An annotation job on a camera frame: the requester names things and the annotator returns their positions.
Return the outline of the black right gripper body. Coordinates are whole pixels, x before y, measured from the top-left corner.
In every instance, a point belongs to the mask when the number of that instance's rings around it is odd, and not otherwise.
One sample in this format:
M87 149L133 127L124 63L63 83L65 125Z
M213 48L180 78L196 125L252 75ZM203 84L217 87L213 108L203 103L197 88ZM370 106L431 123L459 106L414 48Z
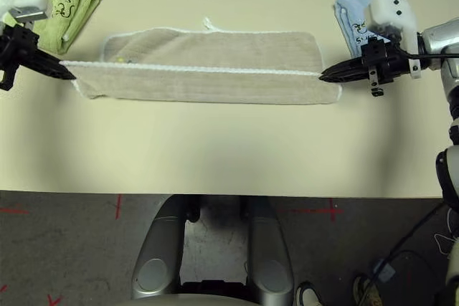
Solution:
M361 46L364 76L369 79L370 91L374 97L384 94L382 85L410 73L409 60L397 48L396 44L385 43L376 37L370 37L367 44Z

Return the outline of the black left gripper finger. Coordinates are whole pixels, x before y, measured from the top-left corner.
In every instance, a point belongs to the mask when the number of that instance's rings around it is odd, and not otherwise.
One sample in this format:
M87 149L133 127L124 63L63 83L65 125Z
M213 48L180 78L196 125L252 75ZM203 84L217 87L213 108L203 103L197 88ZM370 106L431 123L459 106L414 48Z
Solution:
M60 63L44 63L44 62L21 62L21 66L40 73L48 77L59 80L75 80L76 77Z
M44 63L60 63L60 59L46 53L46 52L43 52L41 50L37 50L33 53L32 55L32 61L33 62L44 62Z

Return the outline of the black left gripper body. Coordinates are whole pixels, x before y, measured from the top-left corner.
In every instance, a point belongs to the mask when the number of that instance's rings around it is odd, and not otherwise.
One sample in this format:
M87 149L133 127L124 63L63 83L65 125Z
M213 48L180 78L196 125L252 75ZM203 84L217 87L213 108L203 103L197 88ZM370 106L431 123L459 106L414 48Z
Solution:
M1 33L2 90L8 91L14 86L15 74L20 66L34 68L38 38L37 34L21 25L4 25Z

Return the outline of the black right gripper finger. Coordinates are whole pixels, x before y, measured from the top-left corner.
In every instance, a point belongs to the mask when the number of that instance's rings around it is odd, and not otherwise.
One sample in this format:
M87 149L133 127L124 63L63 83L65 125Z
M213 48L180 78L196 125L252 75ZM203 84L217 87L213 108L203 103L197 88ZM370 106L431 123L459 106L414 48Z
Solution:
M368 72L357 71L343 71L343 72L323 72L319 80L324 82L356 82L360 80L367 80L369 78Z
M364 66L362 58L357 57L330 66L323 73L325 75L365 75L368 74L368 67Z

